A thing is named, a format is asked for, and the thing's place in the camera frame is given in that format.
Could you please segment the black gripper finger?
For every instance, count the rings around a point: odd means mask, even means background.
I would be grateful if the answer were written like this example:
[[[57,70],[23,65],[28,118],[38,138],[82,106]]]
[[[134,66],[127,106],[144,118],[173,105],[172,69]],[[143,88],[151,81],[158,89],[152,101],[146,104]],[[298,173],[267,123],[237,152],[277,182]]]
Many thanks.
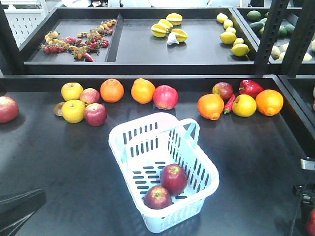
[[[14,236],[47,202],[43,189],[0,197],[0,234]]]

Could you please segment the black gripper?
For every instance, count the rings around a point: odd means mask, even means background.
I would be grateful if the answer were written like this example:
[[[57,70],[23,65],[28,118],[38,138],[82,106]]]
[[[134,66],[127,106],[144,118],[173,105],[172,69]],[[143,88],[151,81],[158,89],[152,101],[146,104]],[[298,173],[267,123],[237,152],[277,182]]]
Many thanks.
[[[297,207],[294,213],[293,220],[298,217],[300,211],[302,221],[315,220],[315,172],[303,170],[305,181],[300,184],[294,184],[292,193],[298,197]]]

